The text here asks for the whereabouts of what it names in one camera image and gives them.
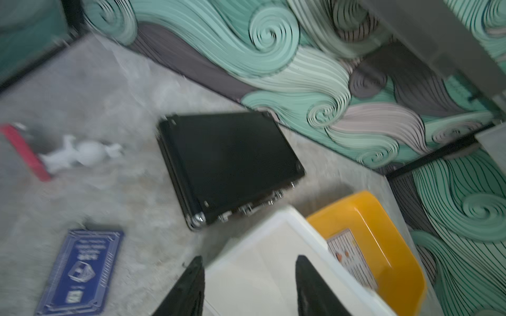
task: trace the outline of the wall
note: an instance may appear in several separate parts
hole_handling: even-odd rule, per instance
[[[505,315],[506,177],[490,156],[475,148],[390,185],[445,315]]]
[[[0,83],[67,39],[59,0],[0,0]]]
[[[506,2],[502,0],[445,0],[488,54],[505,69]]]
[[[85,0],[98,31],[370,168],[490,122],[355,1]]]

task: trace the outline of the teal swirl pattern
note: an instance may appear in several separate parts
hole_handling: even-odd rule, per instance
[[[354,157],[369,168],[378,168],[392,162],[399,153],[399,143],[388,136],[369,133],[346,133],[326,128],[328,136],[337,144],[347,144],[347,148],[361,152]]]
[[[490,111],[475,111],[438,118],[425,123],[426,142],[428,144],[446,144],[468,132],[482,127],[494,117]]]
[[[250,43],[249,22],[258,9],[272,4],[288,8],[286,0],[210,0],[210,2],[218,10],[230,29],[245,44]],[[315,46],[303,29],[301,29],[299,44]]]
[[[450,192],[450,171],[443,160],[434,161],[413,174],[429,218],[438,227],[480,242],[506,241],[504,198],[474,193],[467,195],[462,205],[457,205]]]
[[[341,39],[335,28],[343,25],[346,29],[356,26],[364,18],[363,10],[354,7],[350,1],[338,5],[338,12],[332,12],[331,0],[288,0],[297,19],[309,36],[324,52],[338,58],[357,58],[379,48],[390,37],[391,33],[381,24],[367,38],[357,42],[346,42]]]
[[[106,27],[102,20],[107,12],[98,10],[93,3],[95,0],[85,1],[88,20],[94,27],[124,44],[133,40],[135,34],[131,34],[132,28],[128,28],[127,34],[126,30]],[[118,9],[123,16],[127,16],[125,7],[120,6]],[[283,6],[262,7],[253,15],[249,32],[255,47],[246,45],[237,38],[207,0],[136,0],[132,2],[132,9],[137,21],[153,22],[166,27],[215,64],[245,78],[280,71],[292,60],[299,44],[297,20]],[[132,21],[124,21],[120,25],[126,26],[130,22]]]
[[[436,261],[434,290],[446,316],[501,316],[506,312],[504,286],[491,282],[490,275],[431,234],[413,231],[411,237]]]
[[[506,2],[445,0],[448,7],[494,59],[506,54]]]
[[[279,73],[260,78],[238,77],[252,86],[273,92],[317,92],[332,97],[332,102],[322,103],[313,110],[310,122],[315,128],[331,125],[346,111],[351,98],[348,78],[341,64],[309,47],[299,47],[292,62]],[[325,121],[318,119],[320,115],[326,117]]]
[[[478,150],[465,157],[434,161],[414,171],[413,178],[427,217],[441,239],[493,285],[494,293],[504,296],[506,177],[498,166]]]
[[[83,1],[86,23],[96,31],[128,45],[137,36],[137,21],[129,0]]]

